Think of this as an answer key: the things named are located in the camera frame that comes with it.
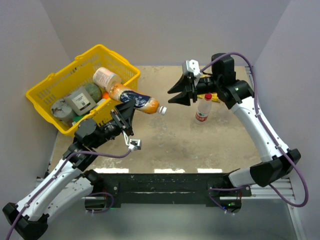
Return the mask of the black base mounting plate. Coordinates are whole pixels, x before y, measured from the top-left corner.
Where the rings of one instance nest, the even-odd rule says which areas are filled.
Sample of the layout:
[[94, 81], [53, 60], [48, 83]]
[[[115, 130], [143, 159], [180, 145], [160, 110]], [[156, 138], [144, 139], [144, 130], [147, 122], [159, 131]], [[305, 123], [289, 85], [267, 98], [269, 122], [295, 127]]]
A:
[[252, 195], [245, 186], [236, 189], [224, 173], [97, 173], [87, 170], [74, 182], [83, 178], [93, 187], [98, 198], [107, 193], [107, 206], [119, 208], [124, 204], [206, 205], [235, 212], [241, 199]]

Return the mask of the grey box with label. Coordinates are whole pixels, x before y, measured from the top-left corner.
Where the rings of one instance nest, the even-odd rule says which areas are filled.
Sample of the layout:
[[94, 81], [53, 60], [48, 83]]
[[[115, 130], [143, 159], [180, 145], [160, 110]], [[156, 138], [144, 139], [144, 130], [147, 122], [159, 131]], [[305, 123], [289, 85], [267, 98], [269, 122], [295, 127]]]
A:
[[83, 86], [67, 95], [64, 100], [78, 116], [85, 115], [97, 105]]

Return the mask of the orange juice bottle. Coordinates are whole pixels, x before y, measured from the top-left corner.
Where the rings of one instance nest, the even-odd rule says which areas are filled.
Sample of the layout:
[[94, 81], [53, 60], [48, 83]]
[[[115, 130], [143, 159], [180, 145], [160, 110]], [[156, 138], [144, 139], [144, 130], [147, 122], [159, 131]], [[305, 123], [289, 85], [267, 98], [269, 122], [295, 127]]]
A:
[[161, 106], [155, 98], [135, 91], [120, 83], [116, 83], [108, 94], [111, 99], [121, 103], [134, 100], [134, 108], [146, 114], [158, 113], [158, 107]]

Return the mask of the red label water bottle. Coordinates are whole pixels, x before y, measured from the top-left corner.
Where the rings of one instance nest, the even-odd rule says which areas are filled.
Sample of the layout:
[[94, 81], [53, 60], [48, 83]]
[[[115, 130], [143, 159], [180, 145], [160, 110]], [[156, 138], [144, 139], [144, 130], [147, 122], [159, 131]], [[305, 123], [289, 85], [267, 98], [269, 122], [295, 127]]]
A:
[[197, 111], [195, 114], [195, 119], [197, 123], [203, 123], [208, 119], [208, 116], [212, 109], [212, 100], [205, 100], [204, 97], [200, 99]]

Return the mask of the pink toilet paper roll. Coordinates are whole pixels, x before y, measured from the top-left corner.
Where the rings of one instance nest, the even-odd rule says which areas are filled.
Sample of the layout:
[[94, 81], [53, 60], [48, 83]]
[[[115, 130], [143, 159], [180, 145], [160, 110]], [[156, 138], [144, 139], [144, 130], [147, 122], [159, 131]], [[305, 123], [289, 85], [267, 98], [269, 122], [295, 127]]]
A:
[[115, 84], [122, 83], [122, 79], [119, 75], [105, 67], [100, 67], [96, 70], [96, 72], [93, 74], [93, 81], [96, 85], [98, 85], [100, 88], [103, 88], [108, 93], [112, 90], [112, 87]]

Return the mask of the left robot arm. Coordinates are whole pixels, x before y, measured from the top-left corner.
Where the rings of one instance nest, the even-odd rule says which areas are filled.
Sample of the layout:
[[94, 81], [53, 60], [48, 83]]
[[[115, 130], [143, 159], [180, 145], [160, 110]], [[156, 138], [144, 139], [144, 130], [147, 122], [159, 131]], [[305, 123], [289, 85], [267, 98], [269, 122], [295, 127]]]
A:
[[[6, 239], [16, 231], [25, 240], [37, 240], [48, 229], [49, 222], [82, 197], [99, 196], [104, 184], [90, 176], [87, 167], [97, 157], [123, 159], [140, 146], [132, 144], [132, 121], [135, 101], [121, 103], [111, 110], [111, 120], [99, 125], [92, 118], [79, 123], [73, 143], [52, 172], [27, 196], [17, 203], [7, 203], [2, 211], [10, 224]], [[122, 155], [96, 152], [95, 149], [123, 135], [127, 151]]]

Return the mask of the green melon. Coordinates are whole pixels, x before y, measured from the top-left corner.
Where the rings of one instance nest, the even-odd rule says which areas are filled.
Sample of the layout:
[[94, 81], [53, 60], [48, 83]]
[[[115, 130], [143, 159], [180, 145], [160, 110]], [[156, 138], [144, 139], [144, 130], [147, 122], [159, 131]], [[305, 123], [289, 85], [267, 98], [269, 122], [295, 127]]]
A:
[[102, 91], [95, 83], [87, 83], [84, 88], [96, 103], [102, 99]]

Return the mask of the small white bottle cap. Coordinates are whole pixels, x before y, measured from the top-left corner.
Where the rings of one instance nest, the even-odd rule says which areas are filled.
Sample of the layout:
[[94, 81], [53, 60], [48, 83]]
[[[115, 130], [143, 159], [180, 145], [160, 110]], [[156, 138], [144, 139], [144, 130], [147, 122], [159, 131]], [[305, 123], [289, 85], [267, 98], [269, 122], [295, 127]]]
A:
[[159, 106], [158, 107], [158, 113], [160, 113], [161, 115], [165, 115], [166, 114], [166, 112], [167, 112], [167, 107], [165, 107], [165, 106]]

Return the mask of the grey crumpled pouch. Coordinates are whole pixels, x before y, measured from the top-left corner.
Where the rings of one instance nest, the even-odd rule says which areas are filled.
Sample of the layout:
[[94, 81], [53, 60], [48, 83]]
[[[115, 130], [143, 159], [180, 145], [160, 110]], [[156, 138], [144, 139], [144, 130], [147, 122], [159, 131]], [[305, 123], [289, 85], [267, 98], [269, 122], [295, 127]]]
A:
[[59, 121], [68, 126], [72, 125], [73, 118], [76, 116], [76, 113], [67, 104], [64, 98], [58, 99], [50, 109], [53, 116]]

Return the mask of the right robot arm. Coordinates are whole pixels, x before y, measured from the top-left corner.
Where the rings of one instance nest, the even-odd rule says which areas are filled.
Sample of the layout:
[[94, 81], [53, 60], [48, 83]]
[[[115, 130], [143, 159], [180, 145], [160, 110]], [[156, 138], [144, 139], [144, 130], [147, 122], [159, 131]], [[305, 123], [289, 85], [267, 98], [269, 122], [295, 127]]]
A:
[[301, 158], [298, 149], [291, 149], [276, 134], [263, 114], [250, 85], [236, 77], [235, 61], [230, 54], [217, 53], [211, 57], [211, 74], [204, 77], [198, 61], [191, 59], [182, 64], [182, 76], [168, 90], [176, 94], [168, 100], [172, 104], [189, 106], [198, 95], [216, 93], [226, 107], [240, 120], [258, 150], [261, 162], [227, 175], [223, 192], [235, 196], [242, 186], [268, 186], [286, 176]]

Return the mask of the yellow plastic shopping basket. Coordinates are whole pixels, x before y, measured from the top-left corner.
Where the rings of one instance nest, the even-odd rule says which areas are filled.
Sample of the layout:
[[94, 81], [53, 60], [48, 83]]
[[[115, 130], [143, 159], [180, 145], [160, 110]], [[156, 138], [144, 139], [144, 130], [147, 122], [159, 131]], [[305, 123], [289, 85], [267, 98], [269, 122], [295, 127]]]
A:
[[54, 117], [51, 106], [79, 87], [92, 82], [94, 73], [100, 67], [105, 67], [120, 76], [123, 85], [133, 90], [138, 89], [140, 70], [117, 52], [102, 44], [97, 44], [76, 56], [72, 63], [60, 71], [48, 75], [47, 78], [29, 89], [25, 96], [47, 122], [54, 125], [63, 135], [73, 137], [80, 122], [72, 127], [67, 126]]

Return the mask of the red bottle cap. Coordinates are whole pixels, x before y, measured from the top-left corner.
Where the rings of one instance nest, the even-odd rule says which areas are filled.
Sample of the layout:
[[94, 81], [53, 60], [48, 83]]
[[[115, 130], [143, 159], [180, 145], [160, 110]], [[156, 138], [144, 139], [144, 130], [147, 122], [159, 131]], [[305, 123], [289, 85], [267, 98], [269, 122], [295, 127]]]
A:
[[211, 100], [212, 100], [212, 94], [210, 94], [210, 93], [205, 94], [205, 95], [204, 95], [204, 99], [205, 99], [206, 101], [211, 101]]

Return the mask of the orange item in basket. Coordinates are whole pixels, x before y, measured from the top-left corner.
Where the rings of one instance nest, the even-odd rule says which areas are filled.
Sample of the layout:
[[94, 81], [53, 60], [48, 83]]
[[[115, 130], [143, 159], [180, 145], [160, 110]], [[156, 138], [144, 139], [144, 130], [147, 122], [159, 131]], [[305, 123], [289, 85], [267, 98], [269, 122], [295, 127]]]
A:
[[108, 92], [104, 92], [102, 95], [103, 99], [108, 99], [109, 98], [109, 93]]

